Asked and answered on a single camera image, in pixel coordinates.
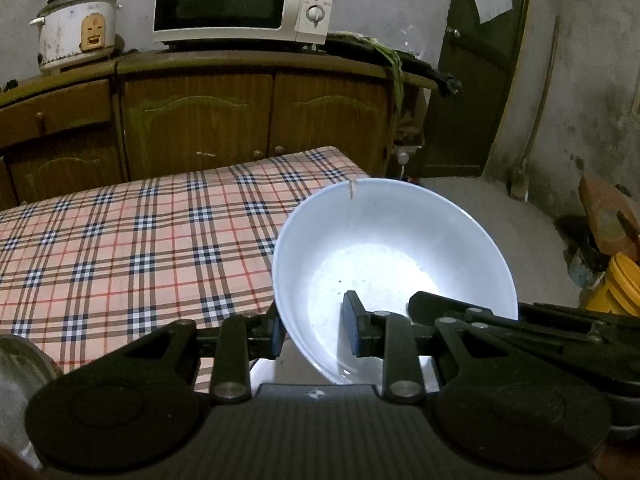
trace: concrete floor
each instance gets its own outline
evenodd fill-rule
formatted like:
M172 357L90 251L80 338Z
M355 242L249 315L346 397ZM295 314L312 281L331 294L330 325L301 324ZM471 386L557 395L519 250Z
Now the concrete floor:
M421 184L469 213L494 239L524 303L578 307L580 288L567 273L566 247L554 224L533 204L509 198L500 182L426 178Z

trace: bowl rim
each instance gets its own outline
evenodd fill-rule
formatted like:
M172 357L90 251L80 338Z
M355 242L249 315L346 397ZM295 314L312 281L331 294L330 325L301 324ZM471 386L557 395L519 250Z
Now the bowl rim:
M347 384L343 380L341 380L342 377L340 375L333 373L331 370L327 369L324 365L316 362L316 359L313 357L312 353L310 352L309 348L307 347L306 341L303 340L303 338L300 336L299 333L297 333L297 331L293 331L293 332L291 331L291 328L294 327L295 322L294 322L294 319L293 319L292 314L290 313L290 311L288 309L284 309L284 308L280 308L279 307L279 305L282 304L282 302L281 302L281 300L282 300L282 292L280 290L280 287L277 284L278 283L278 279L277 279L278 270L277 269L279 268L280 260L282 259L282 256L281 256L282 252L280 250L282 245L280 243L280 240L282 239L283 236L286 235L287 230L290 229L290 226L296 221L296 216L298 216L300 211L303 209L303 204L305 204L306 202L311 202L312 200L316 200L317 197L322 196L324 194L335 192L335 190L340 189L341 187L352 186L354 183L357 183L358 186L362 186L362 185L364 185L364 186L375 186L377 184L385 184L386 186L396 186L396 187L411 188L411 189L417 191L418 193L423 193L426 196L430 196L431 198L439 200L440 202L444 203L448 207L452 206L454 209L457 209L458 212L461 212L465 217L467 217L469 220L471 220L473 222L473 224L475 224L475 226L478 227L479 232L482 233L482 235L489 242L489 244L492 245L495 248L495 251L497 252L498 256L500 256L500 264L501 264L501 266L506 271L506 275L508 275L510 277L510 282L511 282L510 293L511 293L511 299L513 300L513 302L512 302L513 303L513 309L512 309L512 312L510 314L511 314L512 319L517 319L517 317L518 317L518 298L517 298L517 294L516 294L516 288L515 288L515 284L513 283L513 275L511 274L511 270L509 269L509 266L507 265L507 262L504 259L504 255L502 254L502 251L495 244L494 240L489 236L489 233L487 233L484 230L484 228L469 213L467 213L464 209L462 209L459 205L453 203L451 200L449 200L447 198L444 198L442 195L439 195L439 194L437 194L436 192L434 192L434 191L432 191L430 189L426 189L425 187L419 186L417 184L411 184L409 182L403 182L401 180L392 180L392 179L389 179L389 178L369 178L369 177L343 180L341 182L337 182L336 184L331 184L330 186L323 187L322 189L312 193L311 195L307 196L302 202L300 202L296 206L296 208L289 215L287 220L284 222L284 225L282 226L282 228L278 232L278 238L276 240L275 249L273 251L273 260L272 260L272 263L271 263L271 282L272 282L272 285L273 285L274 298L275 298L276 307L278 309L278 314L280 316L280 319L282 320L282 322L284 324L284 327L285 327L287 333L289 334L290 338L293 340L293 343L298 347L298 350L300 351L300 353L324 377L326 377L328 380L332 381L334 384Z

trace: microwave control panel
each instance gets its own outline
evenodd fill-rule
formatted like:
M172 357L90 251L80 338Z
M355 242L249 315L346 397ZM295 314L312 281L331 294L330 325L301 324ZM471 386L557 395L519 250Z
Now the microwave control panel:
M333 0L302 0L296 23L296 41L323 44L329 31Z

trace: metal pot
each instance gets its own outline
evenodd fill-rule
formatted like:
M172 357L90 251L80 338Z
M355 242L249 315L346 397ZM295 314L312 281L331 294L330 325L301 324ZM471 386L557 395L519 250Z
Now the metal pot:
M33 468L40 461L24 428L24 412L31 397L62 371L28 339L0 334L0 443Z
M38 17L38 65L48 73L107 57L115 45L118 0L48 0Z

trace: microwave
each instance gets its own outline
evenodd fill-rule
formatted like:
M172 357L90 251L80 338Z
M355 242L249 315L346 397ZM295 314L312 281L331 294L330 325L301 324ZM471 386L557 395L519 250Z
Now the microwave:
M156 0L154 41L324 44L333 0Z

